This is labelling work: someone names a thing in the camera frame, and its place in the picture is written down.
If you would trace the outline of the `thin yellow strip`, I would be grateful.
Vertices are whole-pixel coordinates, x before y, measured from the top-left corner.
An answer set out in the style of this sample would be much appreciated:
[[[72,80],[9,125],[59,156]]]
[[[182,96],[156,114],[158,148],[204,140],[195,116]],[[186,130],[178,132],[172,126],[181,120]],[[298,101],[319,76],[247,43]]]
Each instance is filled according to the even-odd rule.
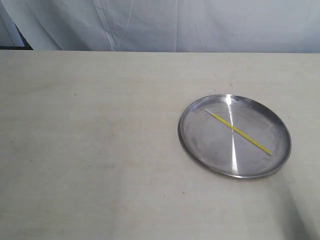
[[[223,123],[224,125],[228,126],[229,128],[231,128],[234,132],[238,133],[240,136],[242,136],[244,139],[246,139],[248,142],[250,142],[251,144],[253,144],[254,146],[256,146],[257,148],[259,148],[260,150],[262,150],[263,152],[265,152],[267,155],[271,156],[272,153],[270,150],[268,150],[267,148],[265,148],[264,146],[262,146],[260,143],[258,143],[257,141],[255,141],[254,139],[252,139],[251,137],[249,137],[248,135],[246,135],[245,133],[243,133],[242,131],[240,131],[238,128],[236,128],[235,126],[233,126],[231,123],[228,123],[226,120],[224,120],[223,118],[221,118],[220,116],[218,116],[216,113],[211,112],[209,109],[205,108],[204,109],[208,114],[210,114],[211,116],[213,116],[215,119],[219,120],[221,123]]]

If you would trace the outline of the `round silver metal plate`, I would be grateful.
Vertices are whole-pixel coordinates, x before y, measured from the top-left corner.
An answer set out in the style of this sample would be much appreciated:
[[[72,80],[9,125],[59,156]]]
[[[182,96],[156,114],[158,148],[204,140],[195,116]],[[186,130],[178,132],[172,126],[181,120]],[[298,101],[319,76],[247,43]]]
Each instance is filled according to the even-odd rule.
[[[217,114],[271,151],[271,156],[208,114]],[[244,96],[214,94],[191,103],[179,119],[181,145],[208,169],[233,178],[257,179],[277,172],[292,150],[290,132],[267,106]]]

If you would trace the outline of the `white backdrop cloth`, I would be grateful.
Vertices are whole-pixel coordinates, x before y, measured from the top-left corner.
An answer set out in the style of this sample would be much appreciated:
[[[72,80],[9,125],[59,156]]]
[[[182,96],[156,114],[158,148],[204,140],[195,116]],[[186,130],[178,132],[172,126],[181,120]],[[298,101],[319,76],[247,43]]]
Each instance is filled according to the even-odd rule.
[[[3,0],[34,50],[318,53],[317,0]]]

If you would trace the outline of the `black frame at backdrop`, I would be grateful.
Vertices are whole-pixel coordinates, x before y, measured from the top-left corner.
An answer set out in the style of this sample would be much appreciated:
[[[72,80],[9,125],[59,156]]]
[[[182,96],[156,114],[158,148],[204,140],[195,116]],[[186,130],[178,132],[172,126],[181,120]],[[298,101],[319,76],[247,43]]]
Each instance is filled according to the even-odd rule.
[[[21,38],[22,45],[21,46],[1,46],[1,50],[22,50],[22,51],[33,51],[34,49],[30,46],[30,44],[27,42],[27,40],[24,38],[22,33],[20,32],[19,28],[15,25],[17,32],[19,34],[19,37]]]

